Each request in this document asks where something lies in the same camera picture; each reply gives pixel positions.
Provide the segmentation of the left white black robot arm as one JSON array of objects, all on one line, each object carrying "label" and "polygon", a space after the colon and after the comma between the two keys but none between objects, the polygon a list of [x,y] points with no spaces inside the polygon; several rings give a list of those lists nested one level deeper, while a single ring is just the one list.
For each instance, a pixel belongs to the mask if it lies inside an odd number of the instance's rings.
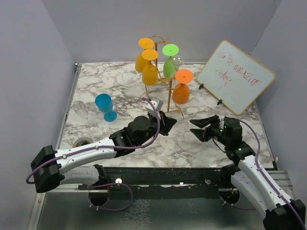
[{"label": "left white black robot arm", "polygon": [[66,173],[94,161],[118,158],[143,149],[156,140],[158,135],[168,136],[177,120],[159,112],[158,116],[138,116],[127,127],[97,142],[71,149],[54,150],[43,147],[31,162],[37,193],[49,192],[68,178]]}]

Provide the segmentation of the blue plastic wine glass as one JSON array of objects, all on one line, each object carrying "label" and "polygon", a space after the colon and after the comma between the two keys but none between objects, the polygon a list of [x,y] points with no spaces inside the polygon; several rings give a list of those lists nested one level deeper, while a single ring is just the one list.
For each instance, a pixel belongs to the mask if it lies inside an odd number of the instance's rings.
[{"label": "blue plastic wine glass", "polygon": [[95,104],[100,112],[104,114],[104,120],[113,122],[117,118],[117,113],[113,110],[112,99],[109,94],[102,93],[95,98]]}]

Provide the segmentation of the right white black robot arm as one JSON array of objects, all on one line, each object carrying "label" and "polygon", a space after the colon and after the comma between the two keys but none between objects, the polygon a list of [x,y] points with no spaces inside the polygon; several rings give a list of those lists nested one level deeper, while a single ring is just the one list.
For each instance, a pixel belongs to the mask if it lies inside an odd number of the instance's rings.
[{"label": "right white black robot arm", "polygon": [[242,121],[219,116],[192,119],[197,126],[191,132],[201,142],[218,141],[233,164],[224,167],[220,181],[225,187],[234,186],[254,206],[267,230],[304,230],[306,207],[294,200],[269,175],[259,162],[259,151],[254,151],[242,138]]}]

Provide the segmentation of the orange plastic wine glass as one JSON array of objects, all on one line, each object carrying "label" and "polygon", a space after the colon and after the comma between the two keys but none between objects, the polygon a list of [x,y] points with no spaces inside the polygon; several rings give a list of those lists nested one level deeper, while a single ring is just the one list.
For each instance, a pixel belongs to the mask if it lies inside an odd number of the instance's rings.
[{"label": "orange plastic wine glass", "polygon": [[188,69],[180,69],[176,72],[175,79],[179,84],[173,90],[172,99],[176,104],[186,104],[190,96],[188,83],[193,80],[193,73]]}]

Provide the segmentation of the green plastic wine glass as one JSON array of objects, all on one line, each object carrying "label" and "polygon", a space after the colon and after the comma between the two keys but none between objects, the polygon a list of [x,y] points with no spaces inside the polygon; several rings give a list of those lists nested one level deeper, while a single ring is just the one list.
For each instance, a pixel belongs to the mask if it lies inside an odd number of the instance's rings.
[{"label": "green plastic wine glass", "polygon": [[165,78],[169,79],[170,75],[176,71],[172,57],[178,54],[179,47],[175,44],[167,44],[163,47],[162,52],[165,56],[168,56],[168,60],[163,66],[163,74]]}]

